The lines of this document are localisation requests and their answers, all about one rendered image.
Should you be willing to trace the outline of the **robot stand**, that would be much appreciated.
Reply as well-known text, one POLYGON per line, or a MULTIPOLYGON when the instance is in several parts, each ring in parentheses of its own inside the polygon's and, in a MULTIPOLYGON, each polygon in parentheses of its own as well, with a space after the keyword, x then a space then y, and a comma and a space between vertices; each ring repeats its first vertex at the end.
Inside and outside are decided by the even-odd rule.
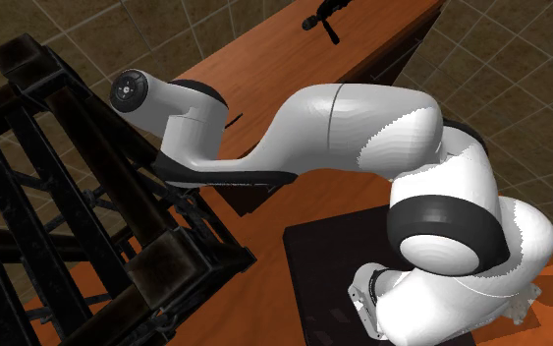
POLYGON ((388 210, 383 205, 285 229, 306 346, 395 346, 368 336, 348 294, 356 271, 368 262, 402 271, 413 268, 389 245, 388 210))

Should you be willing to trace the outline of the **brown wooden table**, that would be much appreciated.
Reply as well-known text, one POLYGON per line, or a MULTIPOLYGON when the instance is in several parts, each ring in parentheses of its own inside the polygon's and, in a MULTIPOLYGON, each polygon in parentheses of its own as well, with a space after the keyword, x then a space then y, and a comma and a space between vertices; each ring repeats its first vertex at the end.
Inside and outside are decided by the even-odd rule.
MULTIPOLYGON (((31 34, 107 100, 115 76, 137 68, 201 80, 244 113, 223 137, 235 158, 267 116, 310 82, 344 77, 346 64, 430 3, 441 14, 396 85, 425 90, 448 117, 485 137, 500 193, 537 205, 553 222, 553 0, 354 0, 330 19, 342 42, 301 29, 321 0, 0 0, 0 44, 31 34)), ((0 75, 0 86, 5 79, 0 75)), ((282 247, 291 223, 381 205, 389 184, 368 175, 303 176, 238 217, 213 189, 202 194, 259 257, 179 329, 168 346, 305 346, 282 247)), ((553 259, 525 324, 505 318, 476 331, 478 346, 553 346, 553 259)))

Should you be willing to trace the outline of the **black long-handled tool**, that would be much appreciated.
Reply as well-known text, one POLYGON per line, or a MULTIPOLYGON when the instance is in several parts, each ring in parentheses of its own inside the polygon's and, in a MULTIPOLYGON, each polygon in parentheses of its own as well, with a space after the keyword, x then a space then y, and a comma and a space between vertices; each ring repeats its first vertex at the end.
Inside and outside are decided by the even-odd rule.
POLYGON ((329 35, 332 43, 337 45, 340 38, 328 23, 328 19, 337 11, 346 8, 352 0, 323 0, 316 10, 316 13, 307 17, 302 22, 303 30, 311 30, 318 24, 322 24, 329 35))

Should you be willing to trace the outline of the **black metal frame rack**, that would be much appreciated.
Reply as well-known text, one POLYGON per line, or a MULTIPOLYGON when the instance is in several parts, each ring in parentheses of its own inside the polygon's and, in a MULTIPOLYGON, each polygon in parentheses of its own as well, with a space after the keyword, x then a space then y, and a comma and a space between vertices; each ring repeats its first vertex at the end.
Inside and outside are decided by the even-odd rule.
POLYGON ((41 346, 36 320, 59 346, 167 346, 254 255, 49 47, 2 44, 0 72, 0 346, 41 346))

